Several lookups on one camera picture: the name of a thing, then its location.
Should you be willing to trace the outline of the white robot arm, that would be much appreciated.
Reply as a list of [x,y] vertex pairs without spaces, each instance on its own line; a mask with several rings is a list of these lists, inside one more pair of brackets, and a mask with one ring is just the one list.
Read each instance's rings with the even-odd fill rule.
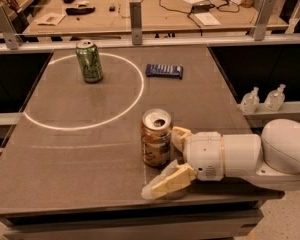
[[192,133],[175,127],[172,143],[183,154],[171,162],[141,192],[154,200],[188,187],[192,181],[240,178],[252,185],[280,190],[300,189],[300,123],[268,122],[261,134]]

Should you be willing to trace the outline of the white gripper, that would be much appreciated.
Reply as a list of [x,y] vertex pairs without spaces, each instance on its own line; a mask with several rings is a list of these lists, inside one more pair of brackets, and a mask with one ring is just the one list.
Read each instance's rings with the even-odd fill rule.
[[222,136],[217,132],[192,135],[189,129],[174,126],[171,142],[179,152],[183,152],[186,163],[172,161],[142,189],[142,198],[161,198],[188,187],[196,178],[200,181],[220,181],[224,177],[221,140]]

